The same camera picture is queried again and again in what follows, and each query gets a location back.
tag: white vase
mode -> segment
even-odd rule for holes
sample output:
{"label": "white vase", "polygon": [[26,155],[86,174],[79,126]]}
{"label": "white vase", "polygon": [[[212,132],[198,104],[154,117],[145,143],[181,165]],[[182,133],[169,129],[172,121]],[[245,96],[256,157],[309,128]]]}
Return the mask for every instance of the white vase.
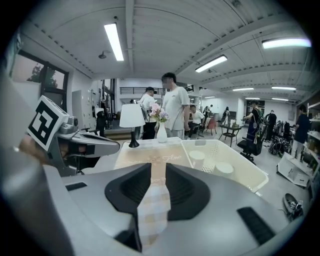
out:
{"label": "white vase", "polygon": [[159,126],[158,133],[156,135],[156,139],[158,140],[159,143],[165,143],[168,140],[165,123],[160,122],[159,124],[160,126]]}

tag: ceiling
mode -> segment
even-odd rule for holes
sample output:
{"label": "ceiling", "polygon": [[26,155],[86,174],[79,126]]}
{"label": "ceiling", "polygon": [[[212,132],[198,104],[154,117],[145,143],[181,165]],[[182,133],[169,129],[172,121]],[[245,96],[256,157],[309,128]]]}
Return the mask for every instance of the ceiling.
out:
{"label": "ceiling", "polygon": [[[262,48],[263,40],[306,37],[272,0],[51,0],[27,20],[96,79],[159,79],[175,72],[178,81],[209,89],[207,95],[291,102],[314,91],[319,79],[312,48]],[[116,61],[104,30],[114,22],[124,61]],[[107,58],[98,58],[102,51]],[[211,72],[195,72],[220,55],[228,60]],[[254,90],[232,91],[241,87]]]}

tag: pink flowers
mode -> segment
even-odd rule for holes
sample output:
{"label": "pink flowers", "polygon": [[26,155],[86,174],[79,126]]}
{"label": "pink flowers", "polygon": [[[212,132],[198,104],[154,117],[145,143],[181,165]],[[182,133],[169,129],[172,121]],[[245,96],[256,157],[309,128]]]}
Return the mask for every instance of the pink flowers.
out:
{"label": "pink flowers", "polygon": [[157,121],[164,123],[165,121],[169,120],[169,115],[163,108],[161,108],[157,103],[151,106],[152,112],[150,117],[155,118]]}

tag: office chair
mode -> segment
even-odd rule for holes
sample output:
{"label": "office chair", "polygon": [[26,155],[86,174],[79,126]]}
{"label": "office chair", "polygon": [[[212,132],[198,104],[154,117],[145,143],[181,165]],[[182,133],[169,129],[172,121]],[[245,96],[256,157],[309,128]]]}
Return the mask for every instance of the office chair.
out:
{"label": "office chair", "polygon": [[242,137],[244,140],[240,141],[237,146],[242,148],[243,151],[240,153],[242,156],[244,156],[246,159],[248,159],[251,163],[256,165],[254,162],[254,156],[258,156],[261,153],[262,150],[262,144],[265,140],[264,136],[268,128],[268,123],[265,124],[261,134],[259,137],[256,139],[256,144],[254,144],[254,141],[252,139]]}

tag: white lampshade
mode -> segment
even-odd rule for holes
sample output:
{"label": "white lampshade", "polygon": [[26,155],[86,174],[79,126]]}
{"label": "white lampshade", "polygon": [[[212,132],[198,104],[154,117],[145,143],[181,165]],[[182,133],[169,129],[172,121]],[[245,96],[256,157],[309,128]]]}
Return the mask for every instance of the white lampshade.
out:
{"label": "white lampshade", "polygon": [[122,105],[120,127],[132,128],[144,126],[145,119],[139,104]]}

